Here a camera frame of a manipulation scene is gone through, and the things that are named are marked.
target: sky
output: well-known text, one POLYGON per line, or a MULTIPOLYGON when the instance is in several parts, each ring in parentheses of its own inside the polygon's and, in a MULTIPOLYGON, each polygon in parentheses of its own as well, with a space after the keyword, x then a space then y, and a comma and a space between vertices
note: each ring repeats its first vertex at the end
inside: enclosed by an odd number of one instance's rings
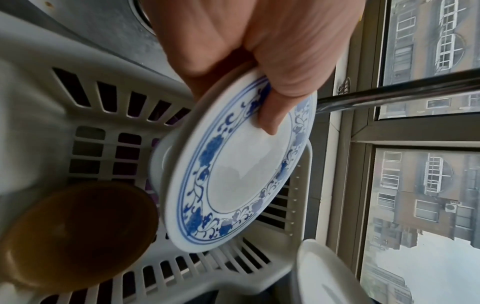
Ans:
POLYGON ((415 304, 480 302, 480 249, 468 241, 423 232, 416 247, 377 252, 375 261, 405 279, 415 304))

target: hand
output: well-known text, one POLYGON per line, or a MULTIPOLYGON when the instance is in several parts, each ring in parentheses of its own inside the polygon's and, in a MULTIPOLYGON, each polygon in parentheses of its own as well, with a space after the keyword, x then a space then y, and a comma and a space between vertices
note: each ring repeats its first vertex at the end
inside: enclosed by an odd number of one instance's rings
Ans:
POLYGON ((255 59, 272 90, 260 126, 285 115, 334 70, 365 0, 141 0, 168 62, 198 100, 218 79, 255 59))

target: white plate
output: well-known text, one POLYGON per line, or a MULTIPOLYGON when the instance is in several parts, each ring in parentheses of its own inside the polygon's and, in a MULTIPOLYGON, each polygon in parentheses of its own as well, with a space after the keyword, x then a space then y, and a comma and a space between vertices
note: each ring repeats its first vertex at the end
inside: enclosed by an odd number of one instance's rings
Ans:
POLYGON ((302 242, 291 277, 295 304, 372 304, 350 269, 313 239, 302 242))
POLYGON ((307 144, 317 93, 268 135, 257 126, 257 112, 270 84, 258 68, 247 68, 222 78, 178 133, 158 144, 155 150, 167 157, 152 154, 150 180, 168 235, 181 250, 210 250, 241 232, 280 191, 307 144))

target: white plastic dish rack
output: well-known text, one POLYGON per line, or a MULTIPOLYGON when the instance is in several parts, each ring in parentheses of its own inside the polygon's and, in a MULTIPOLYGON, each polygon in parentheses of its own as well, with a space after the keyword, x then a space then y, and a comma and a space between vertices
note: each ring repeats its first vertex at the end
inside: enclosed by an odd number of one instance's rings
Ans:
MULTIPOLYGON (((0 13, 0 237, 31 204, 84 180, 145 189, 153 144, 194 105, 184 84, 0 13)), ((312 147, 240 236, 179 251, 160 221, 129 269, 88 289, 37 294, 0 282, 0 303, 182 303, 209 290, 263 291, 294 264, 303 239, 312 147)))

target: brown bowl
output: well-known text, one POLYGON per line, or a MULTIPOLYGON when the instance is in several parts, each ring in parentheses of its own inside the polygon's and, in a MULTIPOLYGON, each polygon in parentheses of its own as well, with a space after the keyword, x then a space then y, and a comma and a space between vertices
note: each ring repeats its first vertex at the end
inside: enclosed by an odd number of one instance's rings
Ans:
POLYGON ((0 277, 44 292, 87 288, 133 264, 149 247, 157 208, 141 189, 87 182, 41 200, 0 240, 0 277))

